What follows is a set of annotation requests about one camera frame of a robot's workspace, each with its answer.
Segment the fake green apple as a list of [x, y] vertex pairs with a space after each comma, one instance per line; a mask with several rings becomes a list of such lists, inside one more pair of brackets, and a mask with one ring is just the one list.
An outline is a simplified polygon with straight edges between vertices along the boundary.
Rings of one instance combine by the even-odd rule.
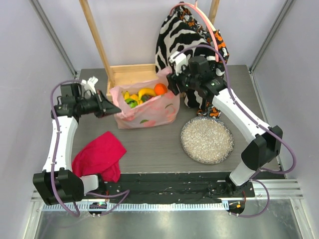
[[128, 99], [125, 99], [125, 102], [127, 103], [127, 105], [132, 109], [132, 108], [135, 108], [136, 106], [138, 106], [138, 102], [134, 99], [131, 99], [131, 98], [128, 98]]

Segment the pink plastic bag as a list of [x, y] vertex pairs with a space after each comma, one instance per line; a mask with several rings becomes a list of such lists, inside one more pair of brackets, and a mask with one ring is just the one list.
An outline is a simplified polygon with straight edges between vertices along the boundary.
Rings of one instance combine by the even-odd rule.
[[169, 73], [171, 73], [171, 68], [166, 67], [160, 70], [156, 78], [151, 81], [119, 85], [110, 90], [113, 104], [122, 110], [114, 115], [119, 129], [159, 126], [172, 123], [176, 119], [180, 106], [180, 95], [174, 95], [170, 90], [164, 95], [153, 97], [134, 108], [131, 108], [123, 97], [125, 92], [135, 94], [143, 88], [153, 89], [159, 83], [168, 86], [166, 76]]

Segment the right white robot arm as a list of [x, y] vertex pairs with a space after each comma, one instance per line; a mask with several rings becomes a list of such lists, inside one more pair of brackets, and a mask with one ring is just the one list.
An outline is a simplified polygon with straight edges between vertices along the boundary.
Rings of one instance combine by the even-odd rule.
[[220, 109], [240, 130], [248, 145], [241, 153], [241, 162], [226, 177], [225, 191], [238, 196], [251, 177], [278, 156], [283, 131], [270, 127], [252, 113], [229, 89], [226, 81], [215, 77], [203, 56], [187, 59], [185, 54], [174, 53], [169, 57], [172, 73], [167, 75], [168, 88], [175, 94], [195, 90], [199, 96]]

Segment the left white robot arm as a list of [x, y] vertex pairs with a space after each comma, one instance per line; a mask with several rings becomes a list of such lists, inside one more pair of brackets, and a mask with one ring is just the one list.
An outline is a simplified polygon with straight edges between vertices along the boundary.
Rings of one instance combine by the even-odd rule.
[[102, 175], [92, 173], [76, 176], [71, 167], [71, 154], [79, 119], [94, 114], [97, 118], [119, 113], [102, 91], [95, 88], [97, 79], [65, 81], [54, 89], [61, 94], [54, 99], [50, 93], [52, 138], [42, 172], [33, 175], [33, 184], [46, 205], [76, 203], [87, 193], [100, 199], [106, 193]]

